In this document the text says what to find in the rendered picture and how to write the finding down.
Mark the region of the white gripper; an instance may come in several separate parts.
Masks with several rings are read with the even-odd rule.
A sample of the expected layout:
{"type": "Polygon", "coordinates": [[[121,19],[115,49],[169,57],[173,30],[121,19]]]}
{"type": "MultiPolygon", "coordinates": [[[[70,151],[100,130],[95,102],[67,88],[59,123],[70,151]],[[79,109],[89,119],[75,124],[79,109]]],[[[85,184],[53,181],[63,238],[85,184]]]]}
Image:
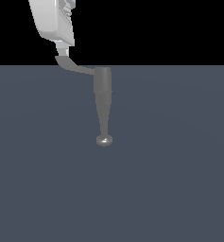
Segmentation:
{"type": "Polygon", "coordinates": [[[55,41],[60,56],[69,56],[75,45],[72,10],[76,0],[28,0],[35,26],[42,38],[55,41]]]}

